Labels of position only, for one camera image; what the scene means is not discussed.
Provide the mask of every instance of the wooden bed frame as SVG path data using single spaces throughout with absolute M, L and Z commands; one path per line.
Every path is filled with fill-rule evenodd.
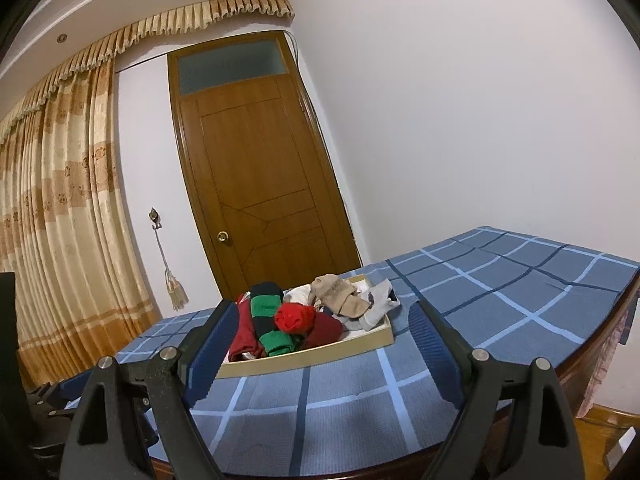
M 625 315 L 631 302 L 638 296 L 640 290 L 640 272 L 635 275 L 631 284 L 626 288 L 615 307 L 585 343 L 571 354 L 557 369 L 558 377 L 569 401 L 573 413 L 577 413 L 587 390 L 589 380 L 598 361 L 598 357 L 606 344 L 613 329 Z M 487 439 L 484 459 L 489 468 L 500 459 L 499 453 L 506 436 L 508 422 L 508 408 L 496 412 L 492 431 Z M 295 480 L 419 480 L 433 461 L 440 444 L 422 449 L 407 456 L 403 456 L 385 464 L 367 467 L 347 473 L 288 477 Z M 152 459 L 158 480 L 172 480 L 174 478 L 171 466 L 167 462 Z M 253 477 L 226 475 L 230 480 L 276 480 L 274 477 Z

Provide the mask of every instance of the curtain valance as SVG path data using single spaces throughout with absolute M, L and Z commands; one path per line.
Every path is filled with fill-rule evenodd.
M 58 89 L 60 82 L 75 73 L 92 70 L 146 36 L 185 33 L 209 27 L 211 23 L 242 12 L 260 12 L 270 16 L 293 17 L 288 0 L 207 0 L 166 10 L 145 20 L 130 23 L 85 47 L 62 62 L 29 90 L 0 121 L 0 145 L 11 128 L 27 114 L 42 107 Z

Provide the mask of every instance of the gray sock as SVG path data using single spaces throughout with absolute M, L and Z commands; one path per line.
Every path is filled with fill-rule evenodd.
M 357 320 L 367 332 L 375 327 L 387 312 L 400 305 L 389 280 L 365 290 L 360 297 L 371 304 L 370 309 Z
M 350 317 L 346 317 L 346 316 L 335 316 L 335 317 L 350 332 L 353 332 L 354 330 L 362 330 L 362 324 L 360 323 L 362 316 L 357 319 L 351 319 Z

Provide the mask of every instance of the wooden door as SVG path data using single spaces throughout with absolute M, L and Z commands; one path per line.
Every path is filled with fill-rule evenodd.
M 200 237 L 232 298 L 265 280 L 288 288 L 360 264 L 295 75 L 172 96 Z

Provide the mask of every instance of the curtain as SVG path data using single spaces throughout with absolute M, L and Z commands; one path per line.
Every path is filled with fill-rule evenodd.
M 33 383 L 88 369 L 156 321 L 116 172 L 113 59 L 60 82 L 14 125 L 0 148 L 0 220 Z
M 0 146 L 17 121 L 41 107 L 58 85 L 73 74 L 100 66 L 147 36 L 201 30 L 243 12 L 259 12 L 280 18 L 292 18 L 294 15 L 288 0 L 206 0 L 130 23 L 86 46 L 36 83 L 0 121 Z

